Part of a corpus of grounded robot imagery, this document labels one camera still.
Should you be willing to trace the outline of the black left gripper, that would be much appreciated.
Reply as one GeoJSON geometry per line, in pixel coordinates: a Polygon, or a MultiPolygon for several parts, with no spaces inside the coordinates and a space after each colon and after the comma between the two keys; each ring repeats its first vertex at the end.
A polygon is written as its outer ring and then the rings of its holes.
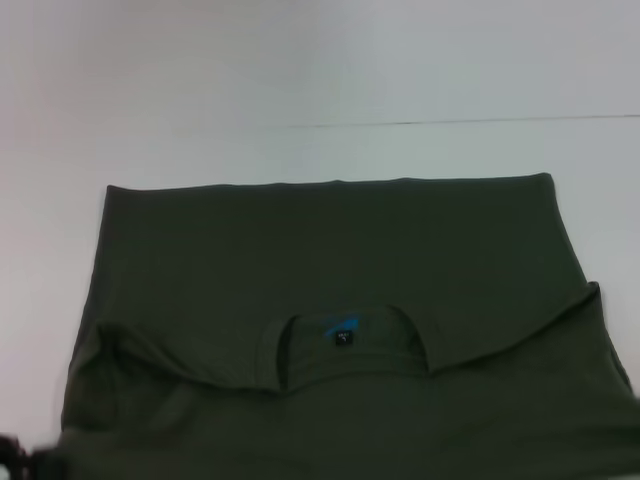
{"type": "Polygon", "coordinates": [[[66,480],[68,467],[55,448],[27,452],[16,438],[0,438],[1,478],[4,480],[66,480]]]}

